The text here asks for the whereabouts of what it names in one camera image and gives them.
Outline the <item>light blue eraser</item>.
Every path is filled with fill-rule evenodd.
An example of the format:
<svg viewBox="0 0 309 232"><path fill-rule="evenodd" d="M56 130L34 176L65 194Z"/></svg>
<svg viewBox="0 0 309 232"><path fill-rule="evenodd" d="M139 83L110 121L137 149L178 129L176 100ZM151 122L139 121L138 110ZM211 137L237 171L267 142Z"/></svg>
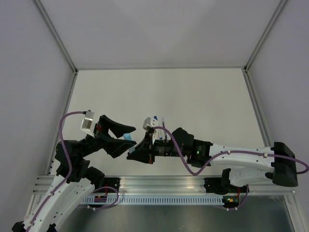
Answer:
<svg viewBox="0 0 309 232"><path fill-rule="evenodd" d="M123 135L123 138L124 138L125 140L132 141L132 137L131 137L131 134L130 134L130 133L125 133L125 134Z"/></svg>

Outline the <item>purple ink pen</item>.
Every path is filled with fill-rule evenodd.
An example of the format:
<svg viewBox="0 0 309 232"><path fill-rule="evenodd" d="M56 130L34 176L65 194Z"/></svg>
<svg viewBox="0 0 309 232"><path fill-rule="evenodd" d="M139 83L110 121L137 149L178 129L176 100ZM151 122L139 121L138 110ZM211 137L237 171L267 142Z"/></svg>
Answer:
<svg viewBox="0 0 309 232"><path fill-rule="evenodd" d="M162 117L161 120L162 120L162 127L166 128L165 119ZM164 130L164 137L165 137L165 141L169 140L169 136L168 136L168 134L167 134L167 132L165 130Z"/></svg>

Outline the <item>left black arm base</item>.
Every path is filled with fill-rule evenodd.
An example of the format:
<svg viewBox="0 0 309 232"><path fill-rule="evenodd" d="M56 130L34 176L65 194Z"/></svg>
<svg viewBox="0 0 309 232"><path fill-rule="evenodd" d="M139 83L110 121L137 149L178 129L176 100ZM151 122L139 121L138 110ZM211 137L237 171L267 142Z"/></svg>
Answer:
<svg viewBox="0 0 309 232"><path fill-rule="evenodd" d="M104 173L99 170L93 170L89 175L91 183L94 184L94 193L113 193L119 191L120 178L119 177L106 177Z"/></svg>

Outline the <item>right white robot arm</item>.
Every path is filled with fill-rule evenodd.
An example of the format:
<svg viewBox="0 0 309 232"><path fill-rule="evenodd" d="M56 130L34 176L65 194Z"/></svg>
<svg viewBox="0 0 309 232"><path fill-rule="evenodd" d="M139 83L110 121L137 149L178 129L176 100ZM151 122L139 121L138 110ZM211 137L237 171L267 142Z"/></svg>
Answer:
<svg viewBox="0 0 309 232"><path fill-rule="evenodd" d="M236 187L270 180L282 187L297 187L294 153L282 142L273 146L247 149L227 147L197 140L182 128L169 133L168 141L154 140L154 130L129 153L128 160L153 164L156 157L179 157L191 175L200 175L206 167L223 165L221 188L230 192Z"/></svg>

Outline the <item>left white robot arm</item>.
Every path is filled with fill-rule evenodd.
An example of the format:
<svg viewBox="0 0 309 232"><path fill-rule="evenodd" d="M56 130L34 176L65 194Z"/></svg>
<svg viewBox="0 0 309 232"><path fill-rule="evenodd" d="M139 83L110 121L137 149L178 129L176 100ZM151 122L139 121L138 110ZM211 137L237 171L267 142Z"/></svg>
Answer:
<svg viewBox="0 0 309 232"><path fill-rule="evenodd" d="M83 115L81 129L86 132L82 140L64 140L63 122L71 115ZM56 146L55 159L60 165L56 175L35 210L24 221L13 225L14 232L57 232L69 215L82 200L93 192L117 189L106 184L105 175L91 167L85 157L103 149L112 158L117 158L136 145L132 140L123 139L126 133L135 131L135 127L112 121L102 115L94 127L94 112L76 111L65 114L59 123L60 142Z"/></svg>

